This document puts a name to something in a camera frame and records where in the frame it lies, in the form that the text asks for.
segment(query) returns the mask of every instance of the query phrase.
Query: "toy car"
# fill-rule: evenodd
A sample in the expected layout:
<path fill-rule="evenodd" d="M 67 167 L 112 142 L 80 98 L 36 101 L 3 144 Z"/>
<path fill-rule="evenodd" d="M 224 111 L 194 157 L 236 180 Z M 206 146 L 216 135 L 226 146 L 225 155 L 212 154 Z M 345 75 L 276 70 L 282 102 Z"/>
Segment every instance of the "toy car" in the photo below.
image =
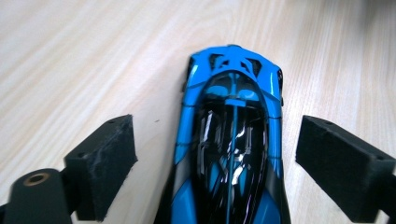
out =
<path fill-rule="evenodd" d="M 187 73 L 155 223 L 290 223 L 281 69 L 230 45 L 191 55 Z"/>

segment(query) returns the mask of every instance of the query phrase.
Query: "wood grain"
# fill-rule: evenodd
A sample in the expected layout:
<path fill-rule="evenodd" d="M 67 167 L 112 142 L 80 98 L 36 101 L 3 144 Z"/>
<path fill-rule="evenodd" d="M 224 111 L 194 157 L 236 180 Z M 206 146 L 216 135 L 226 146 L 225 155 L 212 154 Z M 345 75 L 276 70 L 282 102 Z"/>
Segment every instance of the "wood grain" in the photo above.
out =
<path fill-rule="evenodd" d="M 395 40 L 391 0 L 1 1 L 0 203 L 19 176 L 63 169 L 100 124 L 133 114 L 139 162 L 104 223 L 151 223 L 189 55 L 234 43 L 284 72 L 292 222 L 350 223 L 294 161 L 301 118 L 331 120 L 396 157 Z"/>

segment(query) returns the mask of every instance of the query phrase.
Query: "tabletop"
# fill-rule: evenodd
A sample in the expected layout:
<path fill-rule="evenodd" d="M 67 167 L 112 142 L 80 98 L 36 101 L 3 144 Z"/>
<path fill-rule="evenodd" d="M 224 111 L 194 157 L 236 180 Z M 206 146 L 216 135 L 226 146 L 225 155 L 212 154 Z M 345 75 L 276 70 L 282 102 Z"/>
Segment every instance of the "tabletop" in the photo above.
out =
<path fill-rule="evenodd" d="M 139 161 L 104 223 L 151 223 L 169 174 L 189 56 L 237 44 L 284 74 L 292 223 L 350 223 L 295 162 L 302 115 L 396 157 L 396 1 L 0 2 L 0 204 L 108 119 L 134 115 Z M 381 213 L 376 223 L 386 223 Z"/>

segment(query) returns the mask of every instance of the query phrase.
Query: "race car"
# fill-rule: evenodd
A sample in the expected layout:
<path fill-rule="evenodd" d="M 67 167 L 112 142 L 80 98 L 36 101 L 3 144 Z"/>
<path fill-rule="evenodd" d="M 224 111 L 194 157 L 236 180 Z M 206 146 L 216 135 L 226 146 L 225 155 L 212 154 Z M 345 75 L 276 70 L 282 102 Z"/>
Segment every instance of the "race car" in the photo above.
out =
<path fill-rule="evenodd" d="M 290 223 L 281 69 L 236 45 L 191 55 L 155 223 Z"/>

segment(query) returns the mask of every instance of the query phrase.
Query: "wooden surface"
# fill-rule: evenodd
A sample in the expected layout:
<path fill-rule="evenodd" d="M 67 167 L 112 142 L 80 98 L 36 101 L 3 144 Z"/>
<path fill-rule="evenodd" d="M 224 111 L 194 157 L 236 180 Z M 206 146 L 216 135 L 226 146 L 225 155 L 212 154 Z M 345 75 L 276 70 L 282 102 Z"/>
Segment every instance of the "wooden surface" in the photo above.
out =
<path fill-rule="evenodd" d="M 0 203 L 18 177 L 63 169 L 99 125 L 133 114 L 139 162 L 104 223 L 152 222 L 189 55 L 230 43 L 283 69 L 292 222 L 350 223 L 294 161 L 297 137 L 307 114 L 396 157 L 396 1 L 1 1 Z"/>

